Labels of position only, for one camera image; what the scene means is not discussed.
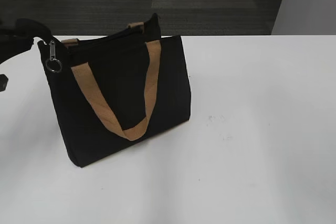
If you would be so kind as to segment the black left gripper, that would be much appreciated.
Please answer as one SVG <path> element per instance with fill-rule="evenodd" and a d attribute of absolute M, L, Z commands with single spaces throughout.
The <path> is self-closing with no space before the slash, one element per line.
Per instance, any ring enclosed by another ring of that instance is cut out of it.
<path fill-rule="evenodd" d="M 29 51 L 35 37 L 51 41 L 51 31 L 44 24 L 27 18 L 17 19 L 12 28 L 1 27 L 1 63 Z"/>

